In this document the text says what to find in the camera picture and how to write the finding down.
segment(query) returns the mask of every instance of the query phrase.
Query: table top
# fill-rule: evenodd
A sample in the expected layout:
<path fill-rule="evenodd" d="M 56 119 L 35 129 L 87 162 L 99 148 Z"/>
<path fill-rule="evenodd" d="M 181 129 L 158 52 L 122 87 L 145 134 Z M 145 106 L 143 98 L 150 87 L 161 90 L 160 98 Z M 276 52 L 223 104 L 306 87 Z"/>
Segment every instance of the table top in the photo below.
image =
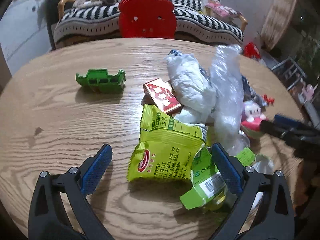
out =
<path fill-rule="evenodd" d="M 189 182 L 126 180 L 130 156 L 139 141 L 142 85 L 155 78 L 168 80 L 163 58 L 171 49 L 194 53 L 207 68 L 215 48 L 164 39 L 113 39 L 82 43 L 32 60 L 10 80 L 0 97 L 0 199 L 27 235 L 28 212 L 39 173 L 65 173 L 97 153 L 103 143 L 113 149 L 113 160 L 95 193 L 88 196 L 94 212 L 115 239 L 208 239 L 226 214 L 186 210 L 179 196 Z M 108 68 L 126 71 L 122 96 L 85 93 L 75 81 L 77 72 Z M 240 56 L 241 73 L 259 94 L 275 98 L 266 116 L 302 115 L 271 71 Z M 264 135 L 251 146 L 270 156 L 288 180 L 291 194 L 300 162 L 292 149 Z M 69 202 L 63 202 L 72 225 L 81 231 Z"/>

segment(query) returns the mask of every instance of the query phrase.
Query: sofa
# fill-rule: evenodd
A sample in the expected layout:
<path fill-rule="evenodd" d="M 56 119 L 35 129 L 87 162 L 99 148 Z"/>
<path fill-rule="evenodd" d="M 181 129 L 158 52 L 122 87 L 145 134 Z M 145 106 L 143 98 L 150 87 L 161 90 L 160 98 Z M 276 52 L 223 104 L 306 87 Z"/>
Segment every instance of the sofa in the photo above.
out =
<path fill-rule="evenodd" d="M 67 46 L 78 42 L 121 37 L 118 25 L 120 14 L 118 4 L 121 0 L 116 0 L 116 4 L 112 6 L 71 8 L 65 11 L 65 4 L 74 1 L 61 0 L 58 4 L 59 22 L 54 30 L 56 44 Z M 176 39 L 211 45 L 242 44 L 243 31 L 204 15 L 203 0 L 170 1 L 174 4 L 174 14 L 177 19 Z"/>

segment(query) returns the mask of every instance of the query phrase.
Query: sofa armrest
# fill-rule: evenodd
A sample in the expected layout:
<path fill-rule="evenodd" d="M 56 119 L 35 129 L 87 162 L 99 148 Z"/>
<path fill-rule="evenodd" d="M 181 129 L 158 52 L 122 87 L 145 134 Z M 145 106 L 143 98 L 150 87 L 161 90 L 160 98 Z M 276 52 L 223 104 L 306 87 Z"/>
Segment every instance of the sofa armrest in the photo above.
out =
<path fill-rule="evenodd" d="M 75 2 L 76 0 L 60 0 L 58 3 L 58 15 L 59 15 L 59 21 L 62 19 L 64 14 L 64 6 L 67 2 Z"/>
<path fill-rule="evenodd" d="M 240 21 L 241 21 L 240 30 L 241 30 L 241 31 L 244 31 L 245 27 L 248 25 L 248 21 L 247 21 L 246 18 L 244 18 L 242 15 L 239 15 L 237 18 L 239 18 Z"/>

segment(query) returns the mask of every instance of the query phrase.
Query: yellow-green snack bag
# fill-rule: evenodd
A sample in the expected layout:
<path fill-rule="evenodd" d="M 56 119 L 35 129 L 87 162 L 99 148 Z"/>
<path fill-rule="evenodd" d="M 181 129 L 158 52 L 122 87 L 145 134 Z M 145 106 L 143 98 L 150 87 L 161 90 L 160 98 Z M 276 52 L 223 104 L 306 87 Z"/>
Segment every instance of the yellow-green snack bag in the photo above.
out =
<path fill-rule="evenodd" d="M 144 105 L 127 179 L 190 179 L 191 164 L 205 145 L 206 131 L 204 125 L 186 125 L 154 105 Z"/>

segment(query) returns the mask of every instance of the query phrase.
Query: striped sofa cover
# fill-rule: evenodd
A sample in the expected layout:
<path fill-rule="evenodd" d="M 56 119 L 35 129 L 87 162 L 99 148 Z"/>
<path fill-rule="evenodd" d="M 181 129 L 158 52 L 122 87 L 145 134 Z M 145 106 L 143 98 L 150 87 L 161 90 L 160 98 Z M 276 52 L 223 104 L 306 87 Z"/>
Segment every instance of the striped sofa cover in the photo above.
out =
<path fill-rule="evenodd" d="M 119 10 L 116 0 L 112 6 L 94 6 L 87 9 L 72 8 L 65 11 L 54 30 L 55 43 L 64 38 L 79 36 L 99 36 L 119 32 Z M 243 32 L 236 27 L 205 16 L 202 0 L 170 0 L 177 19 L 176 33 L 191 35 L 207 44 L 242 44 Z"/>

